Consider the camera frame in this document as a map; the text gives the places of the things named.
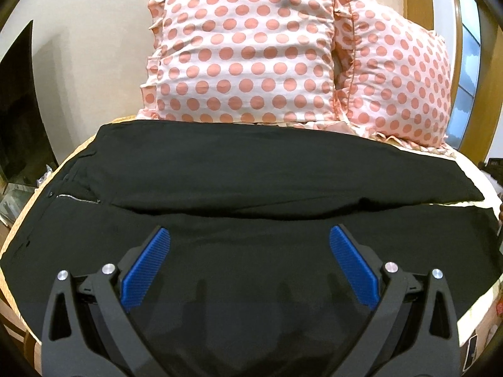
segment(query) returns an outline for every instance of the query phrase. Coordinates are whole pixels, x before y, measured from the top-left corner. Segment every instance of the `black pants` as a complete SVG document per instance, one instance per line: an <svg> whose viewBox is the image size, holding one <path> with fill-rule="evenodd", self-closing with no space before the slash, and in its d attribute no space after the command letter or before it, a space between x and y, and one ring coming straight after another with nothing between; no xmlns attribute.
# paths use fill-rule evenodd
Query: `black pants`
<svg viewBox="0 0 503 377"><path fill-rule="evenodd" d="M330 228L407 271L441 268L461 316L500 275L496 219L427 204L481 198L455 162L353 136L136 121L64 166L0 265L40 335L58 271L95 272L162 225L171 252L131 316L173 375L314 376L369 316Z"/></svg>

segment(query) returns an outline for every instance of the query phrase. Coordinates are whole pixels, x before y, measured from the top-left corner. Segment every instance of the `window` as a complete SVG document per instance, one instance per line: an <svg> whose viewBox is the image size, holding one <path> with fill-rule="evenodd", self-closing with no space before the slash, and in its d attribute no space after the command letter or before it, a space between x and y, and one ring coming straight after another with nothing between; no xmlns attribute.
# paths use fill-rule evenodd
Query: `window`
<svg viewBox="0 0 503 377"><path fill-rule="evenodd" d="M447 143L455 149L461 145L470 119L477 90L480 67L480 19L475 0L459 0L463 22L463 56L456 101L447 126Z"/></svg>

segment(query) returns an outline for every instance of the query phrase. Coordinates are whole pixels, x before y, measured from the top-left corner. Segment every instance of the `pillow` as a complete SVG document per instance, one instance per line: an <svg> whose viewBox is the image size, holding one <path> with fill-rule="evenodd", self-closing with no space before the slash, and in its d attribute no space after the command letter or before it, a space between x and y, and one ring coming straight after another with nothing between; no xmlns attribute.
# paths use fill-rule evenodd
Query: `pillow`
<svg viewBox="0 0 503 377"><path fill-rule="evenodd" d="M325 128L336 0L150 0L138 118Z"/></svg>
<svg viewBox="0 0 503 377"><path fill-rule="evenodd" d="M444 39L376 0L339 2L340 117L363 137L447 149L451 68Z"/></svg>

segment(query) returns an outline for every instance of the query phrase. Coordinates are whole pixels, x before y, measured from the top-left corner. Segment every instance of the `metal screw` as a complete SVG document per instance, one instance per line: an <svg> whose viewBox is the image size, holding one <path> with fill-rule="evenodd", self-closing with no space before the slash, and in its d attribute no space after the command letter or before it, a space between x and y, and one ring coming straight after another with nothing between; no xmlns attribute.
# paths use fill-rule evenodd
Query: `metal screw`
<svg viewBox="0 0 503 377"><path fill-rule="evenodd" d="M60 281L64 281L66 278L68 278L68 271L65 271L65 270L59 271L59 273L58 273L58 279Z"/></svg>
<svg viewBox="0 0 503 377"><path fill-rule="evenodd" d="M384 268L390 273L398 272L398 265L394 262L387 262Z"/></svg>
<svg viewBox="0 0 503 377"><path fill-rule="evenodd" d="M105 275L110 275L111 273L113 273L115 271L115 265L112 263L107 263L106 265L103 265L103 268L101 268L101 271Z"/></svg>
<svg viewBox="0 0 503 377"><path fill-rule="evenodd" d="M444 277L444 273L439 269L434 269L432 275L435 279L442 279Z"/></svg>

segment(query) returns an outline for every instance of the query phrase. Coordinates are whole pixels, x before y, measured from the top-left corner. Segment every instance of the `blue gripper pad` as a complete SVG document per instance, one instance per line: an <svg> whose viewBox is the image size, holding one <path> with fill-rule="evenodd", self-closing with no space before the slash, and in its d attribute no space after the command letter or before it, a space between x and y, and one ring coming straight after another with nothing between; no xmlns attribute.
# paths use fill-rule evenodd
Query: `blue gripper pad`
<svg viewBox="0 0 503 377"><path fill-rule="evenodd" d="M126 274L121 285L121 305L126 312L140 306L160 266L169 253L171 238L168 230L161 228L154 234L140 256Z"/></svg>
<svg viewBox="0 0 503 377"><path fill-rule="evenodd" d="M330 249L343 270L358 302L374 310L379 303L379 282L372 269L340 227L330 231Z"/></svg>

